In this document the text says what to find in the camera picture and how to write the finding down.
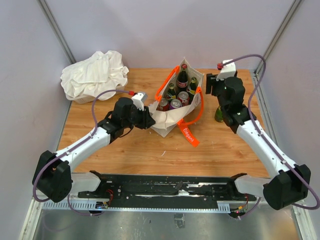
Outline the green bottle gold foil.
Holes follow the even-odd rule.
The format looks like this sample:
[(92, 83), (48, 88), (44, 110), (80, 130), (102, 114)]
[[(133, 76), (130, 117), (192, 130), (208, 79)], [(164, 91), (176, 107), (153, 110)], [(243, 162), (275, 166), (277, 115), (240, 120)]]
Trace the green bottle gold foil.
[(223, 120), (223, 113), (222, 113), (222, 110), (221, 110), (220, 106), (218, 106), (216, 111), (215, 111), (214, 119), (218, 123), (222, 123), (224, 121)]

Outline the canvas tote bag orange handles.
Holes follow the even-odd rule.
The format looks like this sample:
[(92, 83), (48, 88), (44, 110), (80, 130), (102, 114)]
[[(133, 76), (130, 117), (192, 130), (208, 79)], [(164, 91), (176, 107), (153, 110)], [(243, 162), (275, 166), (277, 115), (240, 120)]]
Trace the canvas tote bag orange handles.
[[(190, 82), (191, 78), (195, 77), (197, 80), (197, 87), (195, 88), (195, 96), (190, 104), (181, 106), (176, 109), (168, 109), (167, 111), (160, 110), (161, 100), (165, 99), (166, 93), (169, 89), (169, 84), (176, 84), (178, 74), (182, 71), (183, 65), (186, 65), (187, 79)], [(199, 141), (190, 131), (189, 126), (196, 123), (204, 112), (204, 96), (202, 83), (204, 80), (204, 74), (190, 66), (186, 59), (174, 67), (174, 69), (167, 76), (163, 84), (158, 88), (155, 93), (154, 102), (149, 105), (149, 111), (152, 118), (155, 120), (155, 125), (151, 128), (156, 131), (160, 136), (166, 137), (171, 130), (178, 126), (181, 133), (186, 140), (193, 146), (197, 147)], [(195, 110), (197, 106), (200, 106), (198, 115), (191, 121), (186, 121), (186, 116)]]

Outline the purple soda can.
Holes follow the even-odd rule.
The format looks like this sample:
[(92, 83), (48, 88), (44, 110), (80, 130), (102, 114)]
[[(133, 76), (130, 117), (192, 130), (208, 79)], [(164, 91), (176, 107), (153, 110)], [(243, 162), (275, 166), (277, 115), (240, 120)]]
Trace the purple soda can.
[(169, 110), (175, 110), (181, 107), (182, 107), (182, 103), (179, 99), (173, 99), (169, 104)]

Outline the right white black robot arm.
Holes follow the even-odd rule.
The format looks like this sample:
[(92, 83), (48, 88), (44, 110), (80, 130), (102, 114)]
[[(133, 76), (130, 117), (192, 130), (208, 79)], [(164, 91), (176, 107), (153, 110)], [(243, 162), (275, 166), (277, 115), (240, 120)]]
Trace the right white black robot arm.
[(310, 169), (286, 156), (266, 134), (256, 116), (249, 112), (244, 104), (243, 81), (236, 76), (219, 80), (216, 74), (208, 73), (205, 92), (217, 97), (223, 122), (250, 146), (269, 174), (269, 178), (246, 173), (232, 176), (227, 183), (227, 196), (232, 200), (244, 194), (263, 198), (275, 210), (305, 199), (309, 192)]

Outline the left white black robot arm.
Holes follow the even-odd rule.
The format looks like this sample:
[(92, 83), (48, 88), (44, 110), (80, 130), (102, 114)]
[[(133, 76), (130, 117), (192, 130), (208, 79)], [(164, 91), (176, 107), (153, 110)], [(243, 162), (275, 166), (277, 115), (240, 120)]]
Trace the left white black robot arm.
[(121, 97), (106, 117), (84, 137), (57, 152), (43, 152), (34, 173), (32, 184), (48, 200), (58, 203), (69, 194), (90, 192), (96, 198), (107, 193), (107, 185), (93, 172), (75, 173), (75, 168), (99, 149), (124, 136), (124, 130), (148, 129), (156, 122), (144, 105), (146, 93), (132, 98)]

